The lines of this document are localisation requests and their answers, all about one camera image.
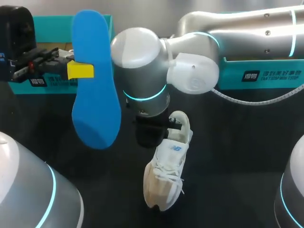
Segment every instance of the teal box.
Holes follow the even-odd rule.
[[[109,27],[109,36],[115,36],[113,17],[103,15]],[[35,33],[37,43],[71,43],[72,22],[74,16],[35,16]],[[14,94],[75,94],[77,80],[62,80],[59,75],[44,74],[46,87],[33,87],[27,80],[23,83],[9,83]]]
[[[218,86],[228,89],[297,88],[304,84],[304,60],[246,60],[220,63]]]

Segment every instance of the wall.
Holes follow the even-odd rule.
[[[27,7],[33,15],[73,15],[94,9],[112,14],[115,31],[146,27],[170,36],[178,20],[191,11],[247,11],[300,4],[301,0],[0,0],[1,5]]]

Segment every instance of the cable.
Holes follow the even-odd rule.
[[[269,105],[269,104],[273,104],[282,100],[285,100],[287,98],[290,98],[291,96],[299,93],[301,90],[304,89],[304,84],[302,84],[301,86],[297,87],[296,89],[294,89],[293,91],[290,91],[287,94],[284,94],[280,97],[271,99],[271,100],[267,100],[267,101],[259,101],[259,102],[250,102],[250,101],[241,101],[241,100],[237,100],[235,98],[232,98],[230,96],[227,96],[225,94],[222,94],[220,91],[216,90],[216,89],[212,89],[211,91],[214,92],[216,95],[223,97],[224,99],[231,101],[233,103],[237,103],[240,105],[249,105],[249,106],[259,106],[259,105]]]

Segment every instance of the white sneaker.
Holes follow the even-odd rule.
[[[182,191],[181,173],[193,135],[184,112],[175,111],[169,118],[181,123],[181,130],[168,129],[168,138],[156,148],[143,177],[144,199],[148,207],[158,205],[160,211],[169,209]]]

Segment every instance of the blue insole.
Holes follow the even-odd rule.
[[[94,78],[78,79],[72,111],[75,130],[84,144],[105,149],[117,137],[121,108],[111,62],[109,30],[104,17],[93,10],[76,14],[72,26],[76,62],[94,66]]]

